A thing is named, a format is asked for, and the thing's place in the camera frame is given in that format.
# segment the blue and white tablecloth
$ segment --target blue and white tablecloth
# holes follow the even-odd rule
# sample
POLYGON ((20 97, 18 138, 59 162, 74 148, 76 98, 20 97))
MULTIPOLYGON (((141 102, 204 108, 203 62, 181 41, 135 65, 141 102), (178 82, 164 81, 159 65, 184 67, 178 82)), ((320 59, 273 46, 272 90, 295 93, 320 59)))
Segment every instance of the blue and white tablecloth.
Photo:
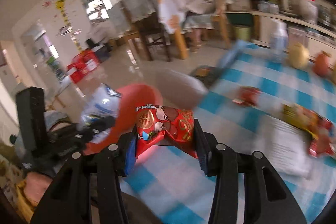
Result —
MULTIPOLYGON (((194 110, 206 132, 236 152, 250 154, 259 120, 279 117, 283 103, 297 103, 336 123, 336 88, 311 72, 271 61, 270 50, 249 44, 231 68, 225 70, 209 94, 194 110), (232 103, 241 85, 258 87, 258 108, 232 103)), ((308 222, 321 212, 336 189, 336 161, 313 160, 307 178, 280 174, 308 222)), ((237 223, 243 223, 243 177, 239 176, 237 223)), ((197 159, 176 147, 153 146, 140 155, 122 190, 142 200, 163 223, 208 223, 215 177, 201 171, 197 159)))

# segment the red packet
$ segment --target red packet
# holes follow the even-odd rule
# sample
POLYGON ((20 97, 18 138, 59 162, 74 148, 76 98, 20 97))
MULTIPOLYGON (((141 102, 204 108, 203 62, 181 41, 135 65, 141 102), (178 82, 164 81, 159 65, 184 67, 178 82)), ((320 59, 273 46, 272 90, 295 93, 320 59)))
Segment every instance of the red packet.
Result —
POLYGON ((242 106, 256 106, 260 90, 252 86, 241 86, 238 90, 238 97, 234 103, 242 106))
POLYGON ((182 151, 196 157, 193 145, 194 114, 191 110, 147 104, 136 109, 138 142, 136 156, 165 135, 182 151))

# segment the shelf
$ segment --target shelf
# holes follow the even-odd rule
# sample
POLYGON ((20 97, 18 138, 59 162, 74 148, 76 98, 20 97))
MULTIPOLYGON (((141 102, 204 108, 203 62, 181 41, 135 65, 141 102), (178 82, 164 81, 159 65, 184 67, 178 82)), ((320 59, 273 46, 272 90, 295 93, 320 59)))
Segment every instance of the shelf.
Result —
POLYGON ((330 35, 333 38, 336 38, 336 33, 332 32, 332 31, 330 31, 326 28, 323 28, 319 25, 312 24, 312 23, 309 23, 309 22, 306 22, 304 20, 297 19, 297 18, 294 18, 294 17, 288 17, 288 16, 281 15, 281 14, 264 13, 264 12, 260 12, 260 11, 256 11, 256 10, 251 10, 250 14, 254 15, 254 16, 270 17, 270 18, 277 18, 277 19, 281 19, 281 20, 285 20, 285 21, 290 21, 290 22, 293 22, 293 23, 304 25, 306 27, 310 27, 310 28, 315 29, 319 32, 330 35))
POLYGON ((86 2, 83 2, 83 5, 88 5, 92 1, 95 1, 95 0, 87 0, 86 2))
POLYGON ((257 40, 257 39, 251 39, 251 42, 256 44, 256 45, 269 48, 269 43, 266 43, 266 42, 263 42, 263 41, 260 41, 260 40, 257 40))
POLYGON ((247 12, 235 12, 235 11, 226 11, 226 14, 250 14, 250 11, 247 12))

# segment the blue gripper pad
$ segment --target blue gripper pad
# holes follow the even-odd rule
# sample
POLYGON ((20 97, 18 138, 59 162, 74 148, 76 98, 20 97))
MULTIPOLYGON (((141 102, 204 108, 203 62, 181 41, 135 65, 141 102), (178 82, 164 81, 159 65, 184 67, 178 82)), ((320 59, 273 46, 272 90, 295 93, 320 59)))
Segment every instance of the blue gripper pad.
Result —
POLYGON ((126 155, 125 155, 125 168, 124 168, 124 172, 125 175, 128 176, 132 170, 134 169, 134 165, 136 162, 136 158, 135 158, 135 150, 137 148, 136 146, 137 144, 137 137, 135 136, 131 142, 130 145, 126 151, 126 155))
POLYGON ((119 176, 126 177, 134 169, 136 162, 135 152, 137 149, 137 127, 133 131, 120 136, 118 140, 119 154, 116 157, 115 169, 119 176))

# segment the wooden chair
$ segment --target wooden chair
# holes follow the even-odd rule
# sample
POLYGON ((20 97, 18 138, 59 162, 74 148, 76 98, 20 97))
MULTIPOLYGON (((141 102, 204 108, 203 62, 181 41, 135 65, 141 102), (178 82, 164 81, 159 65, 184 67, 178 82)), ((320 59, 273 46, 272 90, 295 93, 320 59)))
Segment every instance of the wooden chair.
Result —
POLYGON ((170 55, 170 41, 169 36, 166 33, 164 26, 159 23, 159 19, 157 13, 154 12, 150 14, 147 18, 142 20, 132 22, 131 20, 131 11, 127 9, 127 5, 123 3, 124 6, 124 14, 132 27, 130 34, 125 34, 125 39, 131 39, 136 51, 139 51, 135 38, 140 38, 142 42, 142 46, 144 48, 145 54, 147 55, 147 60, 153 61, 152 54, 149 50, 150 47, 161 45, 164 46, 165 52, 167 55, 167 61, 171 62, 171 55, 170 55))

